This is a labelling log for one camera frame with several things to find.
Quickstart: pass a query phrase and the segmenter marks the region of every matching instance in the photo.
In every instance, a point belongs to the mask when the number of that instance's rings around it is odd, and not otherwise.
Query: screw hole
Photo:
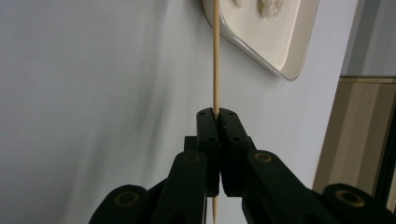
[[[353,207],[363,207],[365,205],[365,201],[361,196],[346,189],[337,190],[335,196],[342,203],[346,203]]]
[[[134,191],[125,191],[117,196],[114,204],[118,207],[130,207],[134,205],[139,199],[139,195]]]
[[[260,162],[270,162],[272,161],[272,157],[270,155],[268,155],[267,153],[257,153],[256,155],[254,155],[254,158],[256,158],[256,160],[260,161]]]
[[[199,156],[194,153],[188,153],[183,156],[183,159],[188,162],[198,162]]]

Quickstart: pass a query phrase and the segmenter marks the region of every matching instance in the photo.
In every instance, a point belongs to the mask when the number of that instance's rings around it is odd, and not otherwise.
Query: white tray
[[[238,7],[220,0],[220,33],[272,74],[293,81],[304,65],[318,0],[284,0],[271,20],[261,16],[257,1]],[[213,25],[213,0],[203,3]]]

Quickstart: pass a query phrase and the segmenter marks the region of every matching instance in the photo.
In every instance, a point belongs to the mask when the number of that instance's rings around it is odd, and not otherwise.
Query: gray wall
[[[396,1],[360,0],[342,76],[396,77]]]

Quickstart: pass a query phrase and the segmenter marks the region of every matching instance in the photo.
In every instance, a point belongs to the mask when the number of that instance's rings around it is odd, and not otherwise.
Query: wooden stick
[[[215,120],[219,117],[220,85],[219,85],[219,56],[220,56],[220,25],[219,0],[213,0],[213,114]],[[216,224],[218,212],[218,197],[212,199],[213,223]]]

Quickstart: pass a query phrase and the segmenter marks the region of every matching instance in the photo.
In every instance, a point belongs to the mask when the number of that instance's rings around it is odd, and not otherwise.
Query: black plastic part
[[[395,224],[396,217],[370,195],[344,184],[328,186],[322,195],[327,208],[347,224]]]
[[[138,186],[126,185],[114,189],[96,209],[90,224],[147,223],[147,198],[147,191]]]
[[[198,150],[198,140],[196,136],[184,137],[184,151]]]
[[[247,224],[271,223],[270,218],[265,213],[260,203],[242,200],[242,210],[244,211]]]
[[[152,224],[202,224],[206,214],[206,155],[179,153],[166,179]]]
[[[165,186],[165,183],[166,183],[166,179],[148,190],[148,202],[146,206],[147,218],[145,218],[145,223],[150,223],[152,215],[154,214],[157,208],[161,194],[163,193],[163,187]]]
[[[219,139],[215,118],[212,108],[199,111],[196,114],[197,120],[197,148],[205,153],[207,157],[207,196],[216,197],[219,195]]]
[[[244,200],[260,203],[270,223],[338,223],[275,154],[251,151],[247,160],[248,187]],[[259,213],[245,212],[246,216]]]
[[[386,206],[390,195],[393,175],[396,167],[396,110],[393,111],[392,123],[390,124],[387,145],[381,161],[381,169],[375,188],[376,200]]]
[[[250,136],[248,137],[248,140],[249,140],[248,151],[256,151],[257,148],[256,148],[256,146],[254,145],[253,140],[251,140],[251,137],[250,137]]]
[[[242,197],[246,179],[246,155],[250,138],[236,113],[221,108],[219,114],[221,142],[221,180],[228,197]]]

